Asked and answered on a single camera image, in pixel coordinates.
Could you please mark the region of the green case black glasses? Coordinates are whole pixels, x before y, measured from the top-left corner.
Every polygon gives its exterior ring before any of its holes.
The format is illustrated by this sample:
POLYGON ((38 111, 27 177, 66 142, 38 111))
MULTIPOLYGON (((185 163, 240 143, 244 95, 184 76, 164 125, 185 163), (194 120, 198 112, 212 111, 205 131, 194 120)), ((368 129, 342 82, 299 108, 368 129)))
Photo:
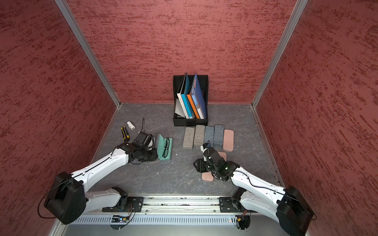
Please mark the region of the green case black glasses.
POLYGON ((157 154, 160 161, 170 160, 172 145, 172 138, 164 138, 161 134, 157 136, 157 154))

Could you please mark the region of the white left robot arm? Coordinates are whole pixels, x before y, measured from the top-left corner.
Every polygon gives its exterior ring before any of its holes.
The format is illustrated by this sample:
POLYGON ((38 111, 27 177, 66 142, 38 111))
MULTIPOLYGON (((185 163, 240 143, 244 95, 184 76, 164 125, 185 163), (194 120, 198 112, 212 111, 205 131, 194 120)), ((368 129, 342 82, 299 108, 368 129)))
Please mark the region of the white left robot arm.
POLYGON ((158 157, 154 147, 155 139, 134 140, 116 146, 110 154, 95 163, 71 174, 58 174, 53 184, 40 201, 44 207, 63 224, 70 224, 82 214, 108 208, 115 212, 132 212, 128 194, 119 187, 94 191, 90 189, 116 169, 137 159, 140 163, 155 161, 158 157))

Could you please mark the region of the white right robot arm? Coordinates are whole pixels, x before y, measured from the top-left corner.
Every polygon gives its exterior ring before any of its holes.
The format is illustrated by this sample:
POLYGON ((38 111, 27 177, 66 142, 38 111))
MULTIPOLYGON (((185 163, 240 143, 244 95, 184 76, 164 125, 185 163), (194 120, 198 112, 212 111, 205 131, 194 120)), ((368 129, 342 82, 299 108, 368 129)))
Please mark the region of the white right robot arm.
POLYGON ((315 213, 298 189, 276 186, 256 177, 239 164, 225 161, 209 144, 200 149, 203 157, 194 162, 196 170, 210 172, 215 179, 236 186, 234 208, 263 214, 277 221, 290 236, 306 235, 315 213))

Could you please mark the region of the pink case yellow glasses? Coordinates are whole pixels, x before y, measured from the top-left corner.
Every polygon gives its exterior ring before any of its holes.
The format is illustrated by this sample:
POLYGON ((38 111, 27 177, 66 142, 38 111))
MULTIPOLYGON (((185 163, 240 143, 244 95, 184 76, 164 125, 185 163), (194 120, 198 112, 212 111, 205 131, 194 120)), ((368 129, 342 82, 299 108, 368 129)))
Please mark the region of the pink case yellow glasses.
POLYGON ((212 182, 214 180, 214 177, 211 172, 205 172, 202 173, 202 180, 205 182, 212 182))

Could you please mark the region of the pink case dark sunglasses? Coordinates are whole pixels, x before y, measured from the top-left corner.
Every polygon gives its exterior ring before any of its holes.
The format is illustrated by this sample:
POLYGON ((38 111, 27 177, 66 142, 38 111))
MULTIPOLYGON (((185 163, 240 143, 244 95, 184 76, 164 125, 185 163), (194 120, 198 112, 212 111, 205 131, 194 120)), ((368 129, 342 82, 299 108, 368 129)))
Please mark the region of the pink case dark sunglasses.
POLYGON ((224 160, 224 161, 227 161, 227 155, 225 152, 221 152, 219 151, 218 154, 220 155, 220 157, 224 160))

